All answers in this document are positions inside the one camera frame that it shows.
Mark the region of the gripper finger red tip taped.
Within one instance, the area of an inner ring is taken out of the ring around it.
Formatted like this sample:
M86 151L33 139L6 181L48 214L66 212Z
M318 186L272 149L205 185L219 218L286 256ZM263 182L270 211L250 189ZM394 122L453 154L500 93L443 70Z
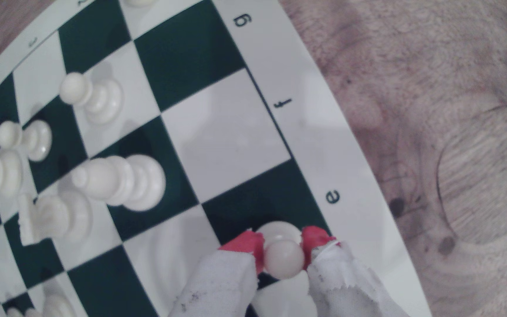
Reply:
M408 316L346 241L317 226L301 230L305 270L318 316Z
M202 258L169 316L245 316L263 271L264 242L246 230Z

